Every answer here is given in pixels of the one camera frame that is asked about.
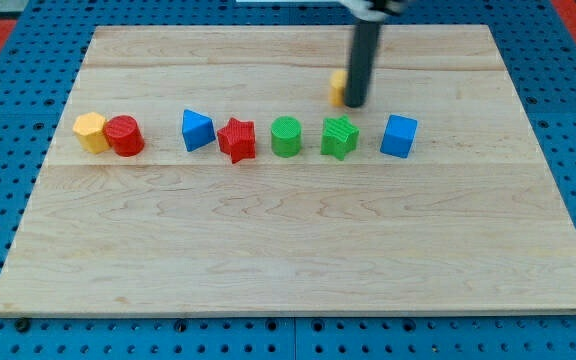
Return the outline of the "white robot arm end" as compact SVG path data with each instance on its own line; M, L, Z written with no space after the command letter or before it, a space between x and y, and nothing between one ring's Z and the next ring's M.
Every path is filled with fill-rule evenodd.
M398 16L408 7L409 0L339 0L353 16L368 22L383 22Z

